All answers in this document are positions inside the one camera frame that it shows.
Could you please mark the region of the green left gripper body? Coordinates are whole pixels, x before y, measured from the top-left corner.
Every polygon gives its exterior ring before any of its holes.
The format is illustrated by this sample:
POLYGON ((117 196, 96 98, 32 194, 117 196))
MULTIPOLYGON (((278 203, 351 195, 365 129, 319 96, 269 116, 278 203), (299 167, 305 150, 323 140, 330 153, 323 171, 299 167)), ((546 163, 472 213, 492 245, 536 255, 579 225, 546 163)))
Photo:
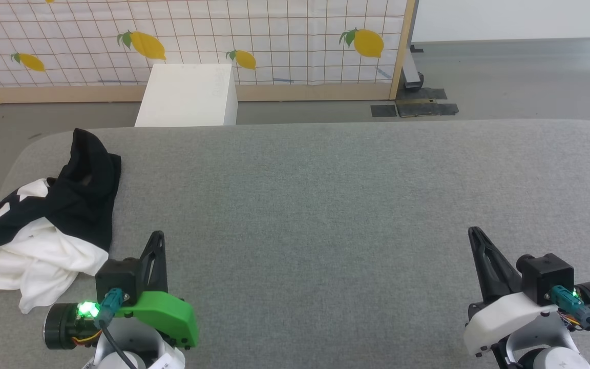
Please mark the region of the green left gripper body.
POLYGON ((193 348, 199 343, 194 309, 167 292, 142 292, 136 304, 122 306, 115 317, 136 318, 179 348, 193 348))

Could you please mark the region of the lemon print partition panel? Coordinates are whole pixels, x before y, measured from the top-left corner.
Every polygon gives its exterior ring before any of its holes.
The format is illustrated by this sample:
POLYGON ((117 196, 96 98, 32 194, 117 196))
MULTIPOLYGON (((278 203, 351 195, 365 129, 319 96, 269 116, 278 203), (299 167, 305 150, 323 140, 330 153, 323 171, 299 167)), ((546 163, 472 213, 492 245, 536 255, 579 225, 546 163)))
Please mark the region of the lemon print partition panel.
POLYGON ((0 104, 139 101, 157 65, 240 100, 392 99, 417 0, 0 0, 0 104))

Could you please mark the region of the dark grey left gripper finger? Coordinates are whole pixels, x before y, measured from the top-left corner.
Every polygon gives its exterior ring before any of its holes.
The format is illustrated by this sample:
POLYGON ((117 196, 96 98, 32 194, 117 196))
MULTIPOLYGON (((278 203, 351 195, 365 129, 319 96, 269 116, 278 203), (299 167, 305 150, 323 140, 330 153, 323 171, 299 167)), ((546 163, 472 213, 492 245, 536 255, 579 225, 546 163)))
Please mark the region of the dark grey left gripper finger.
POLYGON ((168 292, 165 235, 153 231, 140 257, 140 293, 146 291, 168 292))

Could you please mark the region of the black and white shirt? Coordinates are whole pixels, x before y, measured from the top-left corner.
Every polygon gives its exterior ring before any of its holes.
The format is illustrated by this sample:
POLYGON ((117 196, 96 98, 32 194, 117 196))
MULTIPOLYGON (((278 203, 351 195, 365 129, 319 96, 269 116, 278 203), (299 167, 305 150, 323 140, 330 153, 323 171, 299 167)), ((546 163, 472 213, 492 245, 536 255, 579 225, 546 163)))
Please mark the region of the black and white shirt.
POLYGON ((70 159, 0 199, 0 291, 18 291, 26 314, 56 303, 77 276, 94 276, 109 258, 121 156, 75 129, 70 159))

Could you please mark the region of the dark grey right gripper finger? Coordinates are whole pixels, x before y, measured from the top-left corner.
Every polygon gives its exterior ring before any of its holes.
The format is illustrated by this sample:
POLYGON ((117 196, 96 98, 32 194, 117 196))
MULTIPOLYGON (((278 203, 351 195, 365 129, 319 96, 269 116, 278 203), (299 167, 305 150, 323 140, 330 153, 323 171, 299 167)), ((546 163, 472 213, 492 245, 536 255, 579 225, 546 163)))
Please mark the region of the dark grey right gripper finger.
POLYGON ((521 292, 522 278, 480 227, 468 229, 469 242, 484 304, 521 292))

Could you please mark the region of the white box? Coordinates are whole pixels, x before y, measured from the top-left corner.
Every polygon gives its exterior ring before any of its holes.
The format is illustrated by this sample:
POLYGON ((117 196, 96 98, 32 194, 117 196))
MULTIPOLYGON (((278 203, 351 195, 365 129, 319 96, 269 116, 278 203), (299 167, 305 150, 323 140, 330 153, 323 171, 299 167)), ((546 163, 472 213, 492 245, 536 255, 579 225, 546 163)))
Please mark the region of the white box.
POLYGON ((231 65, 153 65, 134 126, 234 126, 237 112, 231 65))

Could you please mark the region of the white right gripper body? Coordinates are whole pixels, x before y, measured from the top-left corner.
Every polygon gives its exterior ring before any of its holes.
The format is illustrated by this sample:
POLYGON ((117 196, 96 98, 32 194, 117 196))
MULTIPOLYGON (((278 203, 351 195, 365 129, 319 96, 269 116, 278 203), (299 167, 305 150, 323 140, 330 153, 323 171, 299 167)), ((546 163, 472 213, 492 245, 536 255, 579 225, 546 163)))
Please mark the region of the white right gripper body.
POLYGON ((499 298, 469 320, 463 340, 469 355, 489 351, 506 338, 505 351, 526 350, 534 346, 559 345, 557 306, 539 306, 524 293, 499 298))

